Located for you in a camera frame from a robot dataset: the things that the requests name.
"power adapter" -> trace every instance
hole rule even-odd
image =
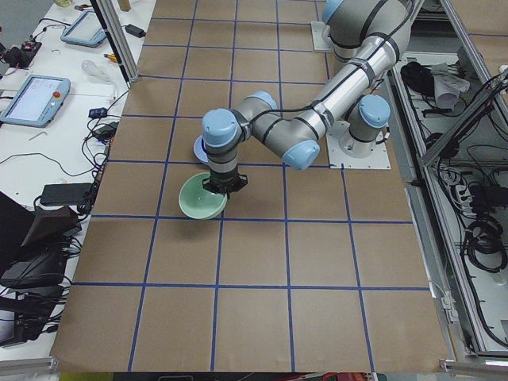
[[[112,121],[111,123],[101,127],[100,129],[96,129],[92,132],[92,136],[100,141],[105,139],[110,139],[114,137],[114,134],[117,132],[118,122]]]
[[[146,36],[146,32],[143,29],[138,28],[137,26],[132,25],[132,24],[126,25],[125,31],[128,34],[132,34],[133,36],[136,36],[137,38],[142,38],[142,37]]]

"cardboard surface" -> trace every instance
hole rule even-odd
[[[206,171],[192,152],[206,111],[258,90],[304,106],[327,80],[332,61],[310,47],[323,4],[157,2],[52,349],[60,370],[427,372],[447,356],[393,158],[330,170],[320,142],[295,171],[252,138],[249,184],[221,216],[179,209]]]

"white table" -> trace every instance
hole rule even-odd
[[[150,17],[156,0],[131,1],[132,9],[122,12],[117,7],[118,17],[122,25],[133,24],[145,31],[148,29]],[[73,6],[59,8],[52,6],[45,17],[71,24],[79,12]],[[53,21],[42,21],[35,29],[34,35],[45,26],[55,24]],[[2,96],[14,96],[16,91],[30,74],[65,77],[71,80],[71,90],[62,108],[53,121],[44,129],[21,125],[4,124],[0,128],[0,161],[14,154],[40,152],[59,161],[63,168],[78,174],[91,169],[91,164],[83,156],[81,145],[83,138],[89,133],[87,129],[88,110],[108,107],[115,96],[127,90],[125,81],[116,63],[104,58],[104,54],[112,53],[110,44],[105,40],[97,48],[86,48],[65,44],[60,40],[60,27],[48,27],[37,40],[42,47],[27,70],[9,69],[0,81]],[[143,39],[125,34],[135,61],[138,60]],[[84,60],[91,60],[103,71],[111,81],[105,83],[92,77],[81,69]],[[110,110],[112,115],[121,115],[126,96],[114,104]],[[0,100],[0,110],[9,104],[9,100]],[[107,118],[104,121],[115,121],[118,118]],[[95,139],[89,142],[93,153],[104,152],[105,146]],[[0,164],[0,191],[16,202],[31,206],[33,200],[42,193],[45,184],[50,183],[85,183],[93,180],[92,174],[71,177],[63,173],[57,164],[42,156],[15,157]],[[83,223],[83,231],[77,236],[83,242],[87,223]],[[66,276],[72,279],[77,265],[77,258],[67,262]],[[49,356],[56,333],[42,334],[38,340],[25,344],[0,348],[0,360],[36,359]]]

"tablet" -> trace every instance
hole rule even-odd
[[[83,45],[95,48],[106,38],[97,15],[93,10],[84,10],[72,23],[64,29],[60,39],[68,44]]]
[[[45,127],[64,103],[70,88],[71,81],[67,78],[31,75],[2,112],[0,121]]]

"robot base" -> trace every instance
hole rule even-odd
[[[345,153],[339,142],[340,138],[346,132],[349,123],[346,121],[337,121],[326,134],[326,144],[328,147],[328,158],[331,168],[341,169],[391,169],[390,159],[388,158],[387,147],[384,143],[374,144],[374,150],[368,157],[358,159]],[[383,139],[383,134],[379,133],[377,140]],[[368,151],[371,150],[370,144],[365,144]]]

